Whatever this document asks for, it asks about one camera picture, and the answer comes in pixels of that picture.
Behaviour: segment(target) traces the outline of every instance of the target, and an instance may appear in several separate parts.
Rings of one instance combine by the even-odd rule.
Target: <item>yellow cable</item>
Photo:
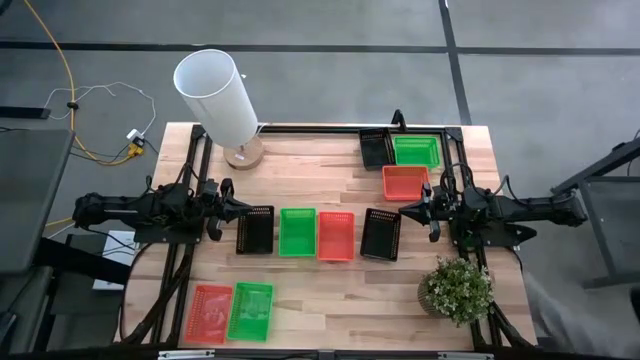
[[[71,219],[71,218],[66,218],[66,219],[62,219],[62,220],[58,220],[58,221],[52,221],[52,222],[50,222],[50,223],[47,223],[47,225],[45,225],[45,227],[47,227],[47,226],[53,226],[53,225],[58,225],[58,224],[63,224],[63,223],[69,222],[69,221],[71,221],[71,220],[73,220],[73,219]]]
[[[69,63],[67,62],[67,58],[65,58],[64,53],[62,52],[62,49],[60,49],[60,45],[58,45],[58,42],[53,37],[53,35],[49,31],[49,28],[47,28],[47,25],[45,25],[44,21],[42,21],[42,19],[40,18],[40,16],[36,12],[36,10],[33,8],[33,6],[31,6],[31,3],[29,3],[29,0],[24,0],[24,4],[27,5],[29,10],[31,11],[31,14],[33,14],[33,17],[35,17],[36,20],[38,20],[38,22],[40,23],[40,26],[42,27],[44,32],[47,33],[47,36],[49,36],[49,39],[53,43],[53,46],[55,46],[56,50],[58,50],[58,54],[60,54],[60,58],[62,59],[62,63],[64,64],[64,68],[67,70],[67,76],[69,77],[69,85],[70,85],[69,87],[71,88],[71,102],[75,103],[75,101],[76,101],[76,90],[75,90],[75,86],[73,84],[73,75],[71,75],[71,69],[69,68]],[[71,131],[75,131],[75,113],[76,113],[75,110],[71,109]],[[90,158],[95,160],[95,162],[97,162],[100,165],[116,166],[116,165],[124,164],[125,162],[127,162],[131,158],[133,158],[133,156],[127,155],[127,157],[125,157],[124,159],[116,161],[116,162],[101,161],[100,159],[98,159],[95,156],[93,156],[93,154],[90,153],[87,150],[87,148],[84,147],[84,145],[80,141],[80,138],[78,137],[77,134],[76,134],[75,140],[78,143],[78,145],[80,146],[80,148],[82,149],[82,151],[84,151],[84,153],[87,154],[87,156],[89,156]]]

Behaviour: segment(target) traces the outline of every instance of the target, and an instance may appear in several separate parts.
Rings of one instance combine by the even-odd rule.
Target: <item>plastic basket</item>
[[[254,206],[238,219],[236,254],[273,253],[273,206]]]
[[[229,340],[267,341],[273,285],[265,283],[236,284],[229,320]]]
[[[351,261],[354,257],[355,215],[350,212],[318,214],[318,259]]]
[[[360,255],[374,259],[398,260],[400,242],[400,220],[398,213],[367,209],[362,232]]]
[[[184,337],[186,342],[224,344],[232,294],[230,286],[196,286]]]
[[[316,209],[280,210],[280,256],[316,256]]]
[[[367,170],[379,170],[396,163],[389,129],[363,129],[358,131],[362,163]]]
[[[396,136],[393,144],[398,165],[440,166],[440,151],[435,136]]]
[[[422,184],[429,181],[425,166],[385,166],[382,168],[384,198],[394,201],[420,200]]]

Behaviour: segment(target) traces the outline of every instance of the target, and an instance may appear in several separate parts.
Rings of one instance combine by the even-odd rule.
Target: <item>white cylinder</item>
[[[176,67],[173,84],[214,143],[238,147],[255,135],[258,119],[229,54],[190,54]]]

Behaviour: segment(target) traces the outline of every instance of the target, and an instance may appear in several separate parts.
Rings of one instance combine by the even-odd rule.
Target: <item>wooden table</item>
[[[173,182],[185,161],[191,123],[169,123],[164,135],[154,186]],[[462,127],[468,163],[476,184],[499,184],[489,130]],[[233,179],[235,197],[251,205],[273,205],[276,241],[279,210],[315,207],[318,211],[351,211],[356,215],[356,249],[360,248],[366,208],[397,211],[402,202],[385,201],[379,171],[362,166],[358,136],[354,134],[261,134],[266,154],[252,170],[229,167],[222,149],[214,146],[209,177]],[[196,156],[199,164],[201,149]],[[439,179],[443,168],[430,171]],[[417,284],[436,266],[436,256],[456,257],[442,224],[438,243],[429,243],[428,227],[402,219],[397,262],[364,259],[323,263],[315,258],[283,258],[235,254],[237,222],[223,226],[220,242],[204,235],[197,245],[184,323],[198,284],[233,285],[238,281],[269,282],[275,286],[271,332],[266,343],[228,341],[233,348],[344,350],[464,350],[472,349],[468,326],[456,328],[448,319],[426,314],[417,302]],[[140,257],[133,270],[125,301],[128,334],[158,296],[167,246],[157,244]],[[495,297],[522,336],[535,343],[535,334],[519,264],[503,249],[487,248],[487,262]],[[173,303],[165,316],[168,334]],[[184,337],[184,323],[181,337]],[[483,331],[485,339],[489,332]],[[181,347],[202,347],[184,343]]]

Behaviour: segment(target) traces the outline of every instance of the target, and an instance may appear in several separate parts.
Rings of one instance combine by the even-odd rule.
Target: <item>potted plant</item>
[[[488,270],[464,259],[438,257],[436,270],[418,286],[418,301],[424,311],[435,309],[458,327],[484,317],[493,301]]]

